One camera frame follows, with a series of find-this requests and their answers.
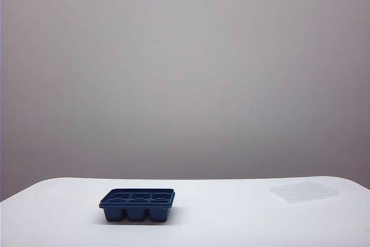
gray wall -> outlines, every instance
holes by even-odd
[[[43,179],[370,187],[369,0],[2,0],[2,194]]]

blue plastic tray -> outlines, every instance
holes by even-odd
[[[173,189],[113,189],[99,204],[107,221],[144,221],[149,214],[153,222],[165,222],[172,206]]]

white table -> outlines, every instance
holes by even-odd
[[[271,187],[319,182],[339,197],[289,204]],[[112,188],[171,187],[168,221],[109,223]],[[1,202],[1,246],[370,246],[370,190],[317,176],[238,180],[57,178]]]

